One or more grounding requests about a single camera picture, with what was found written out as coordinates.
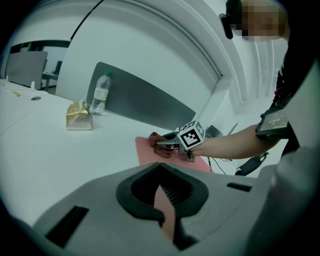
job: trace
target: pink sheet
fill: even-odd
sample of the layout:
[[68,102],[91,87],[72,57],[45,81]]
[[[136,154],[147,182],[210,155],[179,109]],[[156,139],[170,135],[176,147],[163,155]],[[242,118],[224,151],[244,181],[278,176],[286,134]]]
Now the pink sheet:
[[163,212],[162,230],[166,238],[173,242],[175,238],[176,210],[160,185],[155,192],[154,208]]
[[175,150],[174,154],[170,158],[163,158],[154,153],[153,147],[150,147],[148,139],[144,137],[135,138],[136,153],[139,160],[139,165],[146,165],[151,163],[167,163],[176,164],[179,166],[210,172],[209,165],[200,157],[195,158],[195,162],[182,161],[178,155],[178,151]]

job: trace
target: small white object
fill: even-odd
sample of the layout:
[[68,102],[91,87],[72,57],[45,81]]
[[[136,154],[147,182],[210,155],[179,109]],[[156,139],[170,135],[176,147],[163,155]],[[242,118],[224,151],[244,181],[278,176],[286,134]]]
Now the small white object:
[[187,123],[178,133],[178,138],[186,150],[190,150],[205,141],[206,132],[198,120]]
[[35,81],[32,81],[32,82],[31,82],[30,88],[31,88],[32,90],[35,90],[35,89],[36,89]]

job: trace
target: white desk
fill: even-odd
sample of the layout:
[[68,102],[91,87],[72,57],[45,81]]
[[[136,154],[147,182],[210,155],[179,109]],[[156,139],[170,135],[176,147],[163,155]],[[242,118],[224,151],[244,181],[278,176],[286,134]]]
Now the white desk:
[[[0,88],[0,194],[9,212],[29,225],[84,183],[138,166],[135,137],[169,132],[111,113],[94,116],[91,131],[68,131],[71,101],[17,92],[20,97]],[[31,101],[34,96],[42,99]]]

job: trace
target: black slot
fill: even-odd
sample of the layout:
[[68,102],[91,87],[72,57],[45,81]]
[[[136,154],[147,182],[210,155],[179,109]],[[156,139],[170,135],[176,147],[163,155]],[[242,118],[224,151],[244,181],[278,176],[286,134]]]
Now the black slot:
[[175,219],[175,228],[174,228],[174,238],[173,243],[175,246],[180,250],[183,251],[184,249],[189,248],[190,246],[195,245],[198,242],[191,235],[187,235],[184,227],[181,224],[181,219]]
[[73,207],[45,237],[63,248],[88,211],[84,207]]
[[242,184],[237,184],[237,183],[229,183],[228,185],[226,185],[229,188],[233,188],[236,190],[241,190],[241,191],[245,191],[245,192],[250,192],[252,186],[248,186],[248,185],[242,185]]
[[193,187],[189,182],[177,177],[162,166],[136,180],[132,184],[131,191],[139,201],[153,206],[159,185],[173,206],[183,203],[193,192]]

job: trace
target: cable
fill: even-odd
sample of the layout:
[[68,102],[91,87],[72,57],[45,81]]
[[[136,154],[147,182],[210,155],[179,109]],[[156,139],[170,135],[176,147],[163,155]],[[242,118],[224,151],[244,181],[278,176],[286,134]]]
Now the cable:
[[208,161],[209,161],[209,166],[210,166],[210,173],[213,173],[214,171],[212,170],[212,166],[211,166],[211,162],[210,162],[210,158],[208,157]]
[[224,170],[221,169],[221,167],[220,167],[220,165],[218,164],[218,162],[216,161],[216,159],[214,159],[214,158],[212,158],[212,159],[215,161],[216,165],[220,168],[220,170],[221,170],[224,174],[226,174],[226,173],[224,172]]

